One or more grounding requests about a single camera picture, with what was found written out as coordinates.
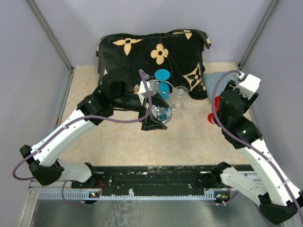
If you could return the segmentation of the grey blue cloth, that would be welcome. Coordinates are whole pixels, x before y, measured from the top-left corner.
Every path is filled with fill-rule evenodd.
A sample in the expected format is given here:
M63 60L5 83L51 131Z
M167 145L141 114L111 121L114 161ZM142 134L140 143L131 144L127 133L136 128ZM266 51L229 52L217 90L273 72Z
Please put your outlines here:
M222 72L215 72L215 73L208 73L208 74L205 73L203 75L203 84L206 89L207 99L210 104L212 103L212 96L213 96L213 91L214 91L215 85L224 73L226 73L226 72L222 71ZM216 90L215 97L219 96L224 91L225 87L227 86L227 84L230 80L237 82L238 81L237 76L238 76L238 74L236 74L236 73L231 73L231 74L227 75L220 82L220 84Z

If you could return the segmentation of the clear wine glass right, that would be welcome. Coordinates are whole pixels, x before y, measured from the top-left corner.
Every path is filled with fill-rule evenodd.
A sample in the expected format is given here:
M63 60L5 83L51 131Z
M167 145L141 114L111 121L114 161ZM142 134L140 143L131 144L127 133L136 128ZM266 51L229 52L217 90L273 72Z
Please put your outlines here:
M175 101L173 103L173 110L181 110L184 108L184 102L183 102L183 98L187 97L189 94L189 91L186 87L184 86L177 86L175 87Z

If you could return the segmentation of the blue plastic wine glass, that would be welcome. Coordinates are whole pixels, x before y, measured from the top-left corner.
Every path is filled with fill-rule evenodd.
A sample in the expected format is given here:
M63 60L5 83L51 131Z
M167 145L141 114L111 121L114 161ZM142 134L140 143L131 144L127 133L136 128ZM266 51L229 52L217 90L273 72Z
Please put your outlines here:
M170 78L170 72L166 69L159 69L154 73L154 76L158 83L158 92L160 96L168 103L171 103L170 87L168 79ZM153 114L157 120L162 123L168 123L171 118L171 110L169 108L162 108L159 106L153 106Z

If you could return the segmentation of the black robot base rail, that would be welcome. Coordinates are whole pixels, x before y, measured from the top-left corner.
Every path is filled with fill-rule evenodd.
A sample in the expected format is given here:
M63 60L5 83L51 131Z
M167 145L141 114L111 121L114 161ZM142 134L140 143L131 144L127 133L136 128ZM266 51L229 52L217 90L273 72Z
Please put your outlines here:
M204 190L222 188L219 175L226 162L204 166L95 166L85 183L73 181L73 189L100 189L103 196L200 196Z

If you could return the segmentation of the red plastic wine glass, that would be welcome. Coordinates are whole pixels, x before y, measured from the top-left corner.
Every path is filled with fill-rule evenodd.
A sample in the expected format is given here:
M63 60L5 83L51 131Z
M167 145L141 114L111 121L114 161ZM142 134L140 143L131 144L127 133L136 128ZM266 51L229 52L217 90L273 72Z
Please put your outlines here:
M216 96L214 99L214 106L216 111L218 111L219 100L220 100L220 96ZM210 113L207 119L211 124L214 124L214 113Z

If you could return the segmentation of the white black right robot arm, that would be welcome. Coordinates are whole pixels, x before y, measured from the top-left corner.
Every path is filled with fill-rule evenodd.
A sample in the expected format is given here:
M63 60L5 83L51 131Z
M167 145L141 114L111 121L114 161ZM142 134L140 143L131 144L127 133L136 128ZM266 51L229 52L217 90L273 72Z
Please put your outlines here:
M279 225L294 215L303 215L303 192L285 175L267 148L256 125L244 113L258 97L260 79L249 75L239 83L231 80L212 103L213 122L225 139L248 161L260 182L221 162L211 173L212 183L236 189L258 206L272 224Z

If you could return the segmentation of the black floral blanket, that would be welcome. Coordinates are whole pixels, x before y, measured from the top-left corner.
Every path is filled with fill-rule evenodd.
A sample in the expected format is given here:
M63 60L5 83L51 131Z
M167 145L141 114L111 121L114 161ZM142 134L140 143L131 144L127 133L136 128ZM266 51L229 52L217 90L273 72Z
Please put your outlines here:
M157 70L167 70L167 81L174 87L184 86L192 99L207 98L203 85L202 52L211 46L206 32L196 29L177 29L166 33L133 35L112 34L100 39L98 83L111 70L121 69L128 74L128 88L133 92L140 83L139 70L154 77Z

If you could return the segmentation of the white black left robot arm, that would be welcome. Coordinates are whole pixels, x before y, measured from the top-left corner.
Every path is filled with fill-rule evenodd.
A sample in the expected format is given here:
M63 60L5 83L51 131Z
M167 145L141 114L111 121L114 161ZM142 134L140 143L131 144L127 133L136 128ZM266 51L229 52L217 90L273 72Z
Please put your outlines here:
M139 92L135 94L128 90L128 74L119 69L111 70L103 76L101 85L50 135L33 146L22 146L20 153L28 163L32 178L42 186L73 181L92 188L98 184L98 175L91 164L70 163L58 158L84 133L103 121L141 122L143 131L167 129L152 114L152 106L169 106L158 91L158 80L147 80L143 70L139 70L139 75Z

